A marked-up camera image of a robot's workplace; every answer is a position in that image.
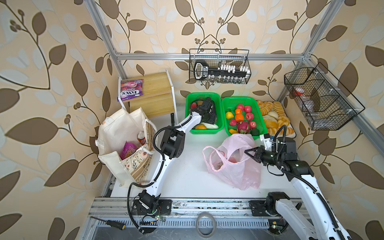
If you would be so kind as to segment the magenta snack bag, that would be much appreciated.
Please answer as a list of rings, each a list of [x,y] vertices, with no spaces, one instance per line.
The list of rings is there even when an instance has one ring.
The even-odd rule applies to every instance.
[[[121,160],[124,160],[133,155],[137,149],[138,147],[134,143],[126,142],[120,154]]]

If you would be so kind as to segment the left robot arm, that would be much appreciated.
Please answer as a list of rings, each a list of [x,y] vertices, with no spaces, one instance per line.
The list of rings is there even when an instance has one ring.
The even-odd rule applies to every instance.
[[[206,99],[197,99],[193,101],[200,105],[195,108],[190,107],[190,112],[180,124],[176,126],[167,126],[161,128],[153,138],[153,146],[161,155],[160,161],[155,170],[155,175],[149,184],[139,185],[132,183],[130,186],[142,188],[143,191],[138,194],[138,202],[134,204],[137,207],[139,215],[159,215],[161,207],[159,198],[166,178],[168,168],[173,160],[180,157],[185,146],[186,134],[195,126],[201,123],[214,124],[217,119],[214,101],[208,97]]]

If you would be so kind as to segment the pink plastic grocery bag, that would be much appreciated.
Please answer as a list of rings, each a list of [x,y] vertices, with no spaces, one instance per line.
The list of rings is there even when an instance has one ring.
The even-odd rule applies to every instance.
[[[244,134],[229,136],[218,148],[205,147],[203,158],[208,172],[239,190],[250,187],[258,189],[261,184],[261,165],[245,153],[255,147],[253,137]]]

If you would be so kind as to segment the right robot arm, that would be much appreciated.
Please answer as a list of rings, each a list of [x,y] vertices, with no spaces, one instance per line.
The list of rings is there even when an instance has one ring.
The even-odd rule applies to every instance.
[[[351,236],[335,216],[309,164],[298,159],[296,143],[280,127],[272,139],[244,153],[265,167],[275,166],[299,193],[310,216],[305,218],[284,192],[270,192],[264,203],[269,216],[281,216],[301,240],[350,240]]]

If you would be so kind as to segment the cream canvas tote bag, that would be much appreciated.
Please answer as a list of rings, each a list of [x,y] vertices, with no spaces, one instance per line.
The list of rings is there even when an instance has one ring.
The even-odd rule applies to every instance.
[[[98,158],[107,166],[120,186],[146,179],[155,152],[153,138],[156,126],[139,108],[132,113],[120,109],[107,117],[99,127],[95,145]]]

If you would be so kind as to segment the red soda can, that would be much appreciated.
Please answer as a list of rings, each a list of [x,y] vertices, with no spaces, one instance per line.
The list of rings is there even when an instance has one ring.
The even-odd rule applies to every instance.
[[[137,134],[137,140],[142,146],[146,144],[147,140],[144,131]]]

